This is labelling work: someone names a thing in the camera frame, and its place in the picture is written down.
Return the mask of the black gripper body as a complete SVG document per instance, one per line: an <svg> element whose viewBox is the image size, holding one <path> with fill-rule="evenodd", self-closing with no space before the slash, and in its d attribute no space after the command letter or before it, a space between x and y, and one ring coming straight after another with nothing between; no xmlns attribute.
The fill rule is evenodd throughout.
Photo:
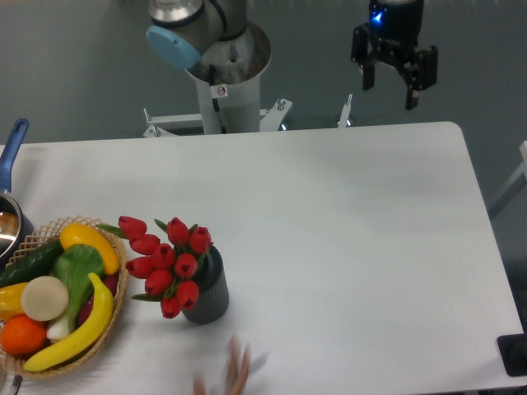
<svg viewBox="0 0 527 395"><path fill-rule="evenodd" d="M412 56L418 47L424 1L370 1L369 40L376 54Z"/></svg>

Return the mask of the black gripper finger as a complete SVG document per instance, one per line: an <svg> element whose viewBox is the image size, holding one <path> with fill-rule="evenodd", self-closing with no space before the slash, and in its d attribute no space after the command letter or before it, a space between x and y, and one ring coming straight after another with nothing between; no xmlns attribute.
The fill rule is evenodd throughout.
<svg viewBox="0 0 527 395"><path fill-rule="evenodd" d="M369 22L353 31L351 60L356 63L362 75L362 89L370 90L375 85L375 64L379 61L384 41Z"/></svg>
<svg viewBox="0 0 527 395"><path fill-rule="evenodd" d="M438 48L413 46L397 58L396 69L407 87L405 109L417 107L419 92L434 86L437 82Z"/></svg>

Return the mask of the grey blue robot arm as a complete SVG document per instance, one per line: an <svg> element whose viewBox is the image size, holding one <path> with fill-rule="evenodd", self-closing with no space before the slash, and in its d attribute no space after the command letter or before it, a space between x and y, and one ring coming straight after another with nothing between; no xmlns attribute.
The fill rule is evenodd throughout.
<svg viewBox="0 0 527 395"><path fill-rule="evenodd" d="M352 35L350 58L361 69L362 88L375 85L375 65L397 70L407 87L405 108L437 82L438 49L422 48L422 1L371 1L368 21ZM147 42L172 67L209 86L235 85L258 77L268 66L266 34L247 19L244 1L151 1Z"/></svg>

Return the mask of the blurred human hand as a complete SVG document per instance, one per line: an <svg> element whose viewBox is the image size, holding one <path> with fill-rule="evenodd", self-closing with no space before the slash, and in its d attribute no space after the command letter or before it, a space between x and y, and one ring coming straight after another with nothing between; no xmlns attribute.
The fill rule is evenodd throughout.
<svg viewBox="0 0 527 395"><path fill-rule="evenodd" d="M194 375L193 394L237 394L244 392L249 377L262 369L268 361L269 353L255 358L250 345L243 347L236 335L227 344L225 376L222 384L208 388L201 374Z"/></svg>

